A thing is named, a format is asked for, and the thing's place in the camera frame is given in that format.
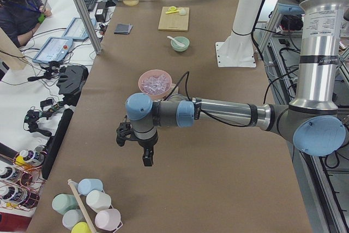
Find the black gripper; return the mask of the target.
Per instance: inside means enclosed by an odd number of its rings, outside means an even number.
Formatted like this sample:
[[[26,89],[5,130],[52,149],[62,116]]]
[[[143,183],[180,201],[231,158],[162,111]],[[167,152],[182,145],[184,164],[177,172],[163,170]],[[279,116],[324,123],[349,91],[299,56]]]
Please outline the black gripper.
[[[154,146],[158,142],[158,138],[158,133],[156,132],[149,139],[138,140],[138,144],[144,148],[142,156],[144,166],[153,166]]]

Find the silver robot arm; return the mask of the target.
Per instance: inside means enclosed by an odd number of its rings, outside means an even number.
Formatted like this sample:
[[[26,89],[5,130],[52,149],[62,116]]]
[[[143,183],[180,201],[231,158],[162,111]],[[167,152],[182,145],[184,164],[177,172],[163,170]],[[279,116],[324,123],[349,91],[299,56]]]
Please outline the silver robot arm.
[[[332,102],[338,61],[339,29],[348,0],[281,0],[305,13],[298,89],[290,105],[265,101],[266,81],[254,76],[253,32],[264,0],[163,0],[165,5],[192,6],[194,42],[189,59],[166,69],[192,70],[198,97],[165,94],[151,99],[131,95],[125,104],[117,143],[136,141],[145,166],[153,164],[159,127],[192,127],[195,120],[215,120],[190,132],[168,133],[162,165],[213,170],[246,163],[260,127],[296,143],[303,152],[323,156],[338,149],[346,135]]]

